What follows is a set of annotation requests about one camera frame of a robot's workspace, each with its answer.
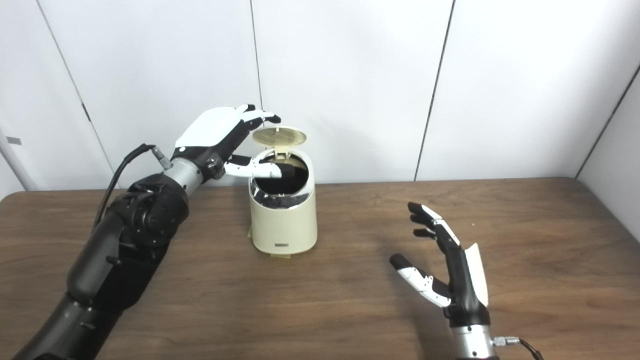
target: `cream trash can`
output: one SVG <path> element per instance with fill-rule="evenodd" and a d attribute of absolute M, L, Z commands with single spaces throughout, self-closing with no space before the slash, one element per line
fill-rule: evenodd
<path fill-rule="evenodd" d="M 292 127 L 265 127 L 253 139 L 268 149 L 254 157 L 257 163 L 293 165 L 293 177 L 249 179 L 253 244 L 274 255 L 291 255 L 311 249 L 317 240 L 316 182 L 311 160 L 292 149 L 307 136 Z"/>

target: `robotic arm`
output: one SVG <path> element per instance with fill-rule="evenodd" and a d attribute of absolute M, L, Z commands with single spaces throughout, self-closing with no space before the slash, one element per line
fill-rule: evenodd
<path fill-rule="evenodd" d="M 389 261 L 420 295 L 443 309 L 453 333 L 457 359 L 499 360 L 494 347 L 520 343 L 531 351 L 536 360 L 543 360 L 540 352 L 520 338 L 491 337 L 488 292 L 477 244 L 463 250 L 458 237 L 438 213 L 414 202 L 410 202 L 408 207 L 412 213 L 411 221 L 425 226 L 414 230 L 413 234 L 435 240 L 444 253 L 449 283 L 413 266 L 400 254 L 394 254 Z"/>
<path fill-rule="evenodd" d="M 256 163 L 233 152 L 263 122 L 279 123 L 253 105 L 203 113 L 176 141 L 171 161 L 153 145 L 142 145 L 118 168 L 153 150 L 164 172 L 132 184 L 104 211 L 67 277 L 67 292 L 43 327 L 13 360 L 92 360 L 122 313 L 142 296 L 180 224 L 188 197 L 225 173 L 243 177 L 286 177 L 291 165 Z"/>

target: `cable connector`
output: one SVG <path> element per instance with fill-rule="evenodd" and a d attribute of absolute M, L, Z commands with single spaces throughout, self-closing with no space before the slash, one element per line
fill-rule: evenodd
<path fill-rule="evenodd" d="M 169 170 L 173 166 L 171 161 L 169 161 L 169 159 L 166 158 L 166 156 L 162 153 L 162 151 L 160 151 L 159 147 L 153 146 L 153 148 L 151 149 L 151 152 L 154 153 L 154 156 L 156 157 L 160 165 L 162 165 L 163 169 Z"/>
<path fill-rule="evenodd" d="M 516 336 L 495 336 L 491 338 L 491 342 L 494 347 L 506 347 L 509 345 L 517 345 L 520 343 L 520 338 Z"/>

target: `open lid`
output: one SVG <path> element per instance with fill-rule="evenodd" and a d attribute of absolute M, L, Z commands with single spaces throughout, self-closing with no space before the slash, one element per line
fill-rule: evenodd
<path fill-rule="evenodd" d="M 300 130 L 287 126 L 263 127 L 253 132 L 253 141 L 277 149 L 298 146 L 307 140 L 307 136 Z"/>

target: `wooden table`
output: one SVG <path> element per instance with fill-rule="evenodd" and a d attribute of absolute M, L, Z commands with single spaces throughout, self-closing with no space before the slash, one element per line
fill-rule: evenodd
<path fill-rule="evenodd" d="M 549 359 L 640 357 L 640 245 L 573 179 L 321 185 L 319 239 L 291 259 L 247 238 L 246 188 L 202 188 L 140 302 L 99 359 L 446 359 L 441 310 L 388 257 L 445 279 L 435 243 L 414 238 L 409 200 L 465 246 L 478 242 L 493 335 Z M 101 191 L 30 192 L 0 204 L 0 358 L 40 328 L 90 231 Z M 522 347 L 501 358 L 530 359 Z"/>

